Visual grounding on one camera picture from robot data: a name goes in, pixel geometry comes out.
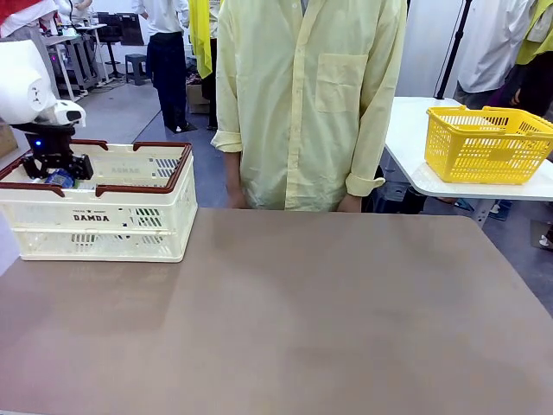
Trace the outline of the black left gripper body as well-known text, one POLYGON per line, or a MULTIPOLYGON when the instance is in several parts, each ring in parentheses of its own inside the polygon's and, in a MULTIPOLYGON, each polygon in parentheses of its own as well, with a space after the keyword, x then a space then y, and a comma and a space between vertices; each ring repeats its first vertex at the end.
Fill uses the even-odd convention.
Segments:
POLYGON ((29 127, 24 134, 37 160, 45 157, 65 160, 73 155, 70 148, 73 127, 29 127))

